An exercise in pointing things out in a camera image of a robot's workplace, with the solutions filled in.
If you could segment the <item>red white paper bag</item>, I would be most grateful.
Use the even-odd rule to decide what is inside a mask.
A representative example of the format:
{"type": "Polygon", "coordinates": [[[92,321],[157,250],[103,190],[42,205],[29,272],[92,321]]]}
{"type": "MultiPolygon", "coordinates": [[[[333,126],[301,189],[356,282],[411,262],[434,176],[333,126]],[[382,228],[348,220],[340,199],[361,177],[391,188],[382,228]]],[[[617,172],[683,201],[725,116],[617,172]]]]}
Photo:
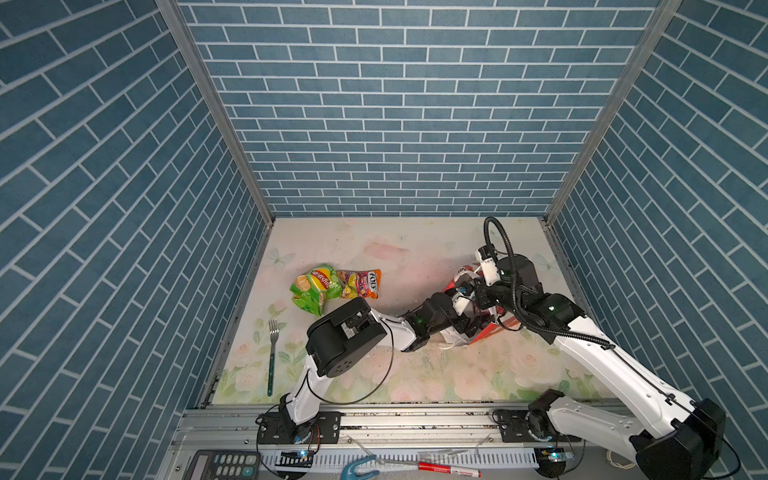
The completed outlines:
{"type": "MultiPolygon", "coordinates": [[[[480,283],[485,283],[485,281],[479,263],[465,265],[458,270],[453,280],[445,288],[444,293],[447,294],[452,301],[455,288],[464,287],[467,292],[474,293],[475,287],[480,283]]],[[[521,326],[520,322],[513,314],[504,311],[500,307],[480,310],[475,304],[474,312],[480,316],[480,330],[473,338],[458,334],[451,325],[447,329],[441,331],[443,340],[449,347],[471,345],[502,330],[512,331],[521,326]]]]}

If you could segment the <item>fruit candy bag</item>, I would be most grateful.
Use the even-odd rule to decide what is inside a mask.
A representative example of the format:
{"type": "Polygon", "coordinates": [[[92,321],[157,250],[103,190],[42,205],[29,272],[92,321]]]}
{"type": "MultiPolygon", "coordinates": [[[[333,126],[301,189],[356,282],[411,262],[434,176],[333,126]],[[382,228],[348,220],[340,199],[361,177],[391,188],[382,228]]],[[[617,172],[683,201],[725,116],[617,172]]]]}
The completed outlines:
{"type": "Polygon", "coordinates": [[[379,298],[379,284],[382,276],[380,270],[338,270],[337,274],[342,282],[341,297],[343,299],[379,298]]]}

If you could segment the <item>green chips bag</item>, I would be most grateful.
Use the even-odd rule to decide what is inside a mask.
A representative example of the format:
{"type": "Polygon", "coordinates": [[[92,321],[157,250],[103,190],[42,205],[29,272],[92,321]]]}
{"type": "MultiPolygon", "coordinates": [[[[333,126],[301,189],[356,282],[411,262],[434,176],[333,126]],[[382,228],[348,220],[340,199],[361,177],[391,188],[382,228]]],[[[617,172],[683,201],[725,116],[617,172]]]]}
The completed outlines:
{"type": "Polygon", "coordinates": [[[339,298],[342,289],[337,271],[327,264],[297,276],[290,286],[293,303],[317,317],[323,314],[326,301],[339,298]]]}

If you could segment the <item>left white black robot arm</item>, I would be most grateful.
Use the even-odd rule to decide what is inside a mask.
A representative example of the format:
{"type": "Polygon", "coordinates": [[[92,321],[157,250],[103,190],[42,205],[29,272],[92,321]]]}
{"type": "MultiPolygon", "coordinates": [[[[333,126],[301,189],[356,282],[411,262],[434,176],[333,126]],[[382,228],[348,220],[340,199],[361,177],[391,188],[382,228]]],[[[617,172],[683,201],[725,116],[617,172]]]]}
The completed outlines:
{"type": "Polygon", "coordinates": [[[400,316],[381,313],[362,297],[350,300],[308,328],[305,365],[295,388],[280,400],[280,418],[290,428],[309,424],[332,380],[382,343],[389,344],[392,352],[410,353],[438,333],[448,342],[469,342],[489,321],[474,302],[459,294],[435,293],[400,316]]]}

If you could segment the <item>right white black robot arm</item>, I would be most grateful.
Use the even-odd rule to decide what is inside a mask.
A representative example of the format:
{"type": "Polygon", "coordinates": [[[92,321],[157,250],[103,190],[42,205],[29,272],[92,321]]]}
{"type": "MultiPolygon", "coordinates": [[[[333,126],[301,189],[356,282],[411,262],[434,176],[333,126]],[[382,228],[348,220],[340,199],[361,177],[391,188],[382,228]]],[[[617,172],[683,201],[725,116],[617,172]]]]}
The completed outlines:
{"type": "Polygon", "coordinates": [[[479,305],[499,306],[521,326],[568,355],[630,411],[621,416],[549,389],[528,407],[530,433],[545,441],[576,436],[636,464],[649,479],[706,479],[724,441],[724,410],[669,385],[612,341],[562,294],[546,293],[522,255],[477,255],[479,305]]]}

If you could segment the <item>red marker pen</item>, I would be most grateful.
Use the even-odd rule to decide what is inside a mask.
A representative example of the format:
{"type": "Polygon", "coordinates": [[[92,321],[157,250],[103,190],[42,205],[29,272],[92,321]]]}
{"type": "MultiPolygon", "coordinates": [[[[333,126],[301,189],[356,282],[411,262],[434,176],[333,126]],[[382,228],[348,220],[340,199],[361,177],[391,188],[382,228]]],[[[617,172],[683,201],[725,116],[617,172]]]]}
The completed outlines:
{"type": "Polygon", "coordinates": [[[417,467],[420,471],[427,471],[440,474],[449,474],[456,476],[464,476],[470,478],[481,478],[482,473],[478,469],[460,466],[450,466],[443,464],[435,464],[429,462],[419,462],[417,467]]]}

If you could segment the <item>rubber band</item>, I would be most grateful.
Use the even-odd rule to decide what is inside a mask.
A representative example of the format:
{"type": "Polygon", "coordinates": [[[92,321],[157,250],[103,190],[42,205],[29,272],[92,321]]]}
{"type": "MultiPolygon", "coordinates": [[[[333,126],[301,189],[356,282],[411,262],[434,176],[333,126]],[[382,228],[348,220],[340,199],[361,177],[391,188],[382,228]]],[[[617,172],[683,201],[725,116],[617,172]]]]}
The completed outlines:
{"type": "Polygon", "coordinates": [[[631,470],[635,467],[635,464],[632,462],[629,463],[620,463],[617,460],[613,458],[613,452],[610,450],[607,450],[605,452],[605,458],[606,462],[613,468],[619,469],[619,470],[631,470]]]}

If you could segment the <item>metal fork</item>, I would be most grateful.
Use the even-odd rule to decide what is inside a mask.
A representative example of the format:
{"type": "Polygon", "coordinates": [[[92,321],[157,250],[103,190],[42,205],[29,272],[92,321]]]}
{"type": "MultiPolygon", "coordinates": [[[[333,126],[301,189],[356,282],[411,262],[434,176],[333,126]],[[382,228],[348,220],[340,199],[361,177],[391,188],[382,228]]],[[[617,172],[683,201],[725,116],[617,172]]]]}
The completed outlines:
{"type": "Polygon", "coordinates": [[[269,340],[270,340],[270,354],[269,354],[269,366],[268,366],[267,395],[272,396],[274,392],[275,360],[276,360],[277,342],[280,335],[280,329],[279,329],[279,324],[275,318],[269,320],[268,327],[269,327],[269,340]]]}

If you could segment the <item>black calculator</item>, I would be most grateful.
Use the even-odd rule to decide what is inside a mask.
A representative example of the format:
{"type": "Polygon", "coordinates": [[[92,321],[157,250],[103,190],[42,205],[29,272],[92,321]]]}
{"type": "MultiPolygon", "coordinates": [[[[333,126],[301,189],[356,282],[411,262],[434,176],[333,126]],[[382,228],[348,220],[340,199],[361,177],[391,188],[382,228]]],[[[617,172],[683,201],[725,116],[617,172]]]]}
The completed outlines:
{"type": "Polygon", "coordinates": [[[198,450],[184,480],[247,480],[258,478],[260,455],[242,450],[198,450]]]}

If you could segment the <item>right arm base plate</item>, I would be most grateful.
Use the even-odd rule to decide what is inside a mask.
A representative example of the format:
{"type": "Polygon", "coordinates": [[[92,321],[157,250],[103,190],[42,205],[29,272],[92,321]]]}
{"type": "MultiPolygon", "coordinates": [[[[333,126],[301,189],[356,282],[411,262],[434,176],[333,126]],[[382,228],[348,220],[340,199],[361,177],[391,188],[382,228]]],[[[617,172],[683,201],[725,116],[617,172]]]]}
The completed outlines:
{"type": "Polygon", "coordinates": [[[541,426],[526,409],[495,409],[490,413],[490,419],[499,429],[504,443],[581,441],[580,437],[555,433],[549,426],[541,426]]]}

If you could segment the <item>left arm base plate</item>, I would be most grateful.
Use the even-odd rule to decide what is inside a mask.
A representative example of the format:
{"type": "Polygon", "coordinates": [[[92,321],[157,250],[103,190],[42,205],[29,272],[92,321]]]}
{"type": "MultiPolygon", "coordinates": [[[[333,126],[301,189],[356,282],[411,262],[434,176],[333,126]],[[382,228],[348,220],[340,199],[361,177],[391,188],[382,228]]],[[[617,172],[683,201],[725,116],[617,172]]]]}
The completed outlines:
{"type": "Polygon", "coordinates": [[[263,444],[293,445],[310,442],[321,445],[337,444],[341,414],[336,411],[319,412],[313,419],[297,424],[284,411],[270,411],[260,415],[258,442],[263,444]]]}

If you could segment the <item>aluminium rail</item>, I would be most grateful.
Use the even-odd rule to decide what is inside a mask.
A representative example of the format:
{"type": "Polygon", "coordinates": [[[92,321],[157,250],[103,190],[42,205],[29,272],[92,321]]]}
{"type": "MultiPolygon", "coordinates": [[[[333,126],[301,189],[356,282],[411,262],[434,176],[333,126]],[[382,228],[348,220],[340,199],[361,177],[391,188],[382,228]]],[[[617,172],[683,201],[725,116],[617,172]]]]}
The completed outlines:
{"type": "MultiPolygon", "coordinates": [[[[490,419],[495,409],[526,409],[519,402],[442,403],[442,404],[357,404],[347,407],[324,405],[320,411],[341,414],[337,444],[322,447],[348,447],[359,442],[368,447],[394,448],[469,448],[538,447],[578,442],[504,443],[499,429],[490,419]]],[[[214,406],[187,410],[174,434],[170,451],[183,450],[267,450],[293,445],[258,442],[257,418],[277,406],[214,406]]],[[[589,444],[614,451],[629,449],[630,436],[645,431],[639,419],[617,402],[579,403],[564,399],[551,408],[555,433],[580,437],[589,444]]]]}

